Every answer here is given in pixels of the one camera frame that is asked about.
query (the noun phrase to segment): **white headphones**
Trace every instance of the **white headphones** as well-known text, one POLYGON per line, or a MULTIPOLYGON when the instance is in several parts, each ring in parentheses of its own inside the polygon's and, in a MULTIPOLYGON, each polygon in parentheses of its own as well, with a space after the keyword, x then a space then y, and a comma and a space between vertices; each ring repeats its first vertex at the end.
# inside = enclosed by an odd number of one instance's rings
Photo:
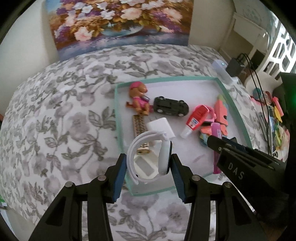
POLYGON ((145 131, 138 135, 128 148, 126 154, 126 165, 128 173, 133 180, 133 182, 138 185, 139 181, 144 183, 151 183, 160 178, 160 176, 167 175, 169 172, 169 160, 172 153, 172 142, 166 137, 165 131, 145 131), (158 156, 158 174, 152 179, 140 178, 136 174, 136 169, 134 166, 134 156, 137 149, 150 141, 161 140, 161 149, 158 156))

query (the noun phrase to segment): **toy dog figure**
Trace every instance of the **toy dog figure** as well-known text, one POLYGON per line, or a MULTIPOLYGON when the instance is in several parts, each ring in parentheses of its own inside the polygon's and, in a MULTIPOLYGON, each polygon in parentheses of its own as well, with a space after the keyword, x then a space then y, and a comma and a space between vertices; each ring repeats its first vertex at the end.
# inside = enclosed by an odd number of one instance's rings
POLYGON ((149 98, 144 94, 147 93, 147 87, 140 81, 133 82, 130 85, 129 96, 133 99, 133 103, 126 103, 126 107, 131 107, 136 110, 139 115, 149 115, 150 105, 149 98))

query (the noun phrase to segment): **black power adapter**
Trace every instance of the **black power adapter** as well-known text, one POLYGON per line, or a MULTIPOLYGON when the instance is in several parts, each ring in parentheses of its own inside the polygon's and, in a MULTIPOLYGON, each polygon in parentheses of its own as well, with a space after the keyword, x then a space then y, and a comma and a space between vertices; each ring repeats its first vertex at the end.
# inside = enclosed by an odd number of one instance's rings
POLYGON ((230 77, 236 77, 244 69, 244 65, 240 63, 236 58, 232 58, 226 67, 226 72, 230 77))

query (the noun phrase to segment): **black toy car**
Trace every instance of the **black toy car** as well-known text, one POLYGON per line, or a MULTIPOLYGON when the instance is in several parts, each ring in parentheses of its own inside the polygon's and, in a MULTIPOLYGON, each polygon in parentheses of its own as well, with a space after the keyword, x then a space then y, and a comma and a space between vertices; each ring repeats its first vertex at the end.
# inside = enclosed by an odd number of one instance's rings
POLYGON ((185 116, 189 112, 189 107, 183 100, 178 101, 159 96, 154 99, 153 110, 164 115, 185 116))

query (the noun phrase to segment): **floral painting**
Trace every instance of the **floral painting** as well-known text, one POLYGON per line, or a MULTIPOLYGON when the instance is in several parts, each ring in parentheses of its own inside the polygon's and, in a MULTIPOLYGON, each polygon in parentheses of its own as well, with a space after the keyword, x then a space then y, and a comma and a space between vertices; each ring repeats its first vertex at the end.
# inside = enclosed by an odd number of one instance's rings
POLYGON ((114 46, 188 45, 193 0, 47 0, 61 60, 114 46))

